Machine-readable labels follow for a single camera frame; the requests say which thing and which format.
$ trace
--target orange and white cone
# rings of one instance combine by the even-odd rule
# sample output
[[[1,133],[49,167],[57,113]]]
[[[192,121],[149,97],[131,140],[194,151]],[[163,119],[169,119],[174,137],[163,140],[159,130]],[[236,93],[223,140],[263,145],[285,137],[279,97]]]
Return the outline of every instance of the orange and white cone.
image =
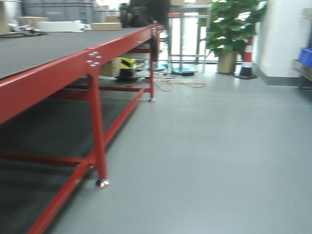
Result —
[[[240,79],[257,78],[257,76],[253,74],[253,44],[253,39],[249,39],[244,52],[242,68],[239,75],[235,75],[235,77]]]

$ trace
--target metal shelf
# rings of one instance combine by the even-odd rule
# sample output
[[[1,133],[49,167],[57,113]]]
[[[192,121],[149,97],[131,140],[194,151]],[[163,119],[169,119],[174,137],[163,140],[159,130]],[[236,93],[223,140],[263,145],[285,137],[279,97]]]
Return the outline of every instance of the metal shelf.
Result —
[[[303,63],[299,62],[298,60],[292,61],[292,66],[295,70],[297,70],[301,75],[305,78],[312,81],[312,68],[304,65]]]

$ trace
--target gray table surface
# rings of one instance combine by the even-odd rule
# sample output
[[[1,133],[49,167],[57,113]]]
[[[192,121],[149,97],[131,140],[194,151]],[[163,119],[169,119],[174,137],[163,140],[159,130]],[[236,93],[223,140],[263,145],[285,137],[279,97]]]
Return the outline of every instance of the gray table surface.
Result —
[[[0,79],[141,30],[49,33],[30,38],[0,38]]]

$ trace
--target cardboard box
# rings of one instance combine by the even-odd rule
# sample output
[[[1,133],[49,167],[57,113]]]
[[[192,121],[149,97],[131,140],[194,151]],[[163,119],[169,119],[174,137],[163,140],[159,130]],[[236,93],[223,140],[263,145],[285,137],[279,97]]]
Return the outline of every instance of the cardboard box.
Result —
[[[119,75],[121,65],[121,58],[115,58],[112,61],[102,65],[99,75],[114,77]]]
[[[131,20],[131,13],[128,13],[128,21]],[[120,22],[120,15],[111,15],[106,16],[106,22],[108,23],[119,23]]]
[[[170,0],[171,5],[184,5],[185,0]]]
[[[119,23],[120,22],[120,15],[106,16],[106,22],[108,22],[108,23]]]
[[[94,31],[115,31],[121,30],[121,23],[91,23],[91,28]]]
[[[196,0],[195,4],[210,4],[213,3],[213,0]]]
[[[48,17],[35,17],[35,16],[24,16],[18,17],[19,23],[22,25],[30,25],[34,28],[39,28],[38,22],[49,21]]]

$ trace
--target green leaves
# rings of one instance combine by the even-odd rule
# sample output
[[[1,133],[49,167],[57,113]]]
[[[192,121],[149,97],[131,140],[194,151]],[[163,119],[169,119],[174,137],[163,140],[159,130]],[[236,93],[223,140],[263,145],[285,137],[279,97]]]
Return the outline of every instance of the green leaves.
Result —
[[[259,0],[215,1],[206,48],[216,57],[232,50],[242,55],[246,42],[256,34],[255,24],[262,20],[266,12],[266,5],[259,9],[259,3]]]

